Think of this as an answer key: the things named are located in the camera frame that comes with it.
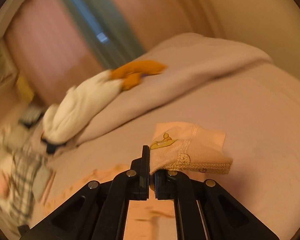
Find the yellow object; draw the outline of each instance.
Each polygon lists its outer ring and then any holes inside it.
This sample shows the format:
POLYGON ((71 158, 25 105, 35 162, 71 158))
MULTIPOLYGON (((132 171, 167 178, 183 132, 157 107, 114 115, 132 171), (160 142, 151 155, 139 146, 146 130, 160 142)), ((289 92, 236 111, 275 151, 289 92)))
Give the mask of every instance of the yellow object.
POLYGON ((129 62, 111 72, 111 79, 124 79, 122 90, 129 90, 141 82, 141 75, 157 75, 167 66, 154 60, 129 62))
POLYGON ((16 87, 20 97, 29 104, 33 100, 35 94, 22 73, 18 76, 16 87))
POLYGON ((151 144, 150 149, 154 150, 154 149, 158 149, 158 148, 162 148, 162 147, 167 147, 170 146, 171 144, 173 144, 175 141, 177 141, 178 139, 173 140, 169 134, 164 133, 163 134, 163 140, 162 141, 154 141, 151 144))

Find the black linkage arm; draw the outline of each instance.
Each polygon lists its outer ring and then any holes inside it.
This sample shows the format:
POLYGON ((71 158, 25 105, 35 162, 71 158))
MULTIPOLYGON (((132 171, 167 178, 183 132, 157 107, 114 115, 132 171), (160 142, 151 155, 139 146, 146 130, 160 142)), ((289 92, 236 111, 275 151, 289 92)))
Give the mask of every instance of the black linkage arm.
MULTIPOLYGON (((122 240, 130 200, 149 198, 150 149, 112 181, 90 181, 21 240, 122 240)), ((158 200, 173 199, 178 240, 278 240, 214 180, 180 171, 154 175, 158 200)))

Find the black fabric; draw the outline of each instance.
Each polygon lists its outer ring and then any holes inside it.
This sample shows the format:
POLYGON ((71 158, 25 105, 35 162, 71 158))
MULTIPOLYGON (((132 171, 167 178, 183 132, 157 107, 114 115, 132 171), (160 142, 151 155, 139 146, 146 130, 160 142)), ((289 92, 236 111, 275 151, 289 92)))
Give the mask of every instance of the black fabric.
POLYGON ((63 144, 52 144, 49 143, 46 139, 41 139, 41 141, 47 145, 46 153, 51 155, 55 154, 58 147, 66 145, 66 142, 63 144))

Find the metal screw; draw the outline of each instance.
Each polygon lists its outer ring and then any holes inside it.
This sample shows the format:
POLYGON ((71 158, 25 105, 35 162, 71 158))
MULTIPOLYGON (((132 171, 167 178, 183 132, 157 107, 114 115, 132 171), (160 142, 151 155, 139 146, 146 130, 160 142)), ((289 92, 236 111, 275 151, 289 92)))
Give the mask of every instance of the metal screw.
POLYGON ((216 182, 212 179, 208 179, 206 181, 206 185, 209 186, 209 187, 214 187, 216 185, 216 182))
POLYGON ((91 188, 91 189, 96 188, 98 186, 99 186, 99 184, 95 180, 90 181, 89 184, 88 184, 88 187, 91 188))
POLYGON ((176 176, 178 174, 178 172, 177 171, 168 171, 168 174, 170 176, 176 176))
POLYGON ((136 176, 137 172, 135 170, 128 170, 126 174, 128 177, 133 177, 136 176))

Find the orange cloth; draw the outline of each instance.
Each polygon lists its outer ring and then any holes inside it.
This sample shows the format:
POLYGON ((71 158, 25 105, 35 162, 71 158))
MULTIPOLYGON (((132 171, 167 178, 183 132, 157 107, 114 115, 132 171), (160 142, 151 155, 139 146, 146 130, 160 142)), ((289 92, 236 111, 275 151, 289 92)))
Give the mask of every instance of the orange cloth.
POLYGON ((150 173, 159 169, 228 174, 232 158, 222 152, 226 134, 186 122, 157 124, 150 146, 150 173))
POLYGON ((136 60, 111 71, 111 79, 126 78, 131 73, 157 75, 167 66, 155 60, 136 60))

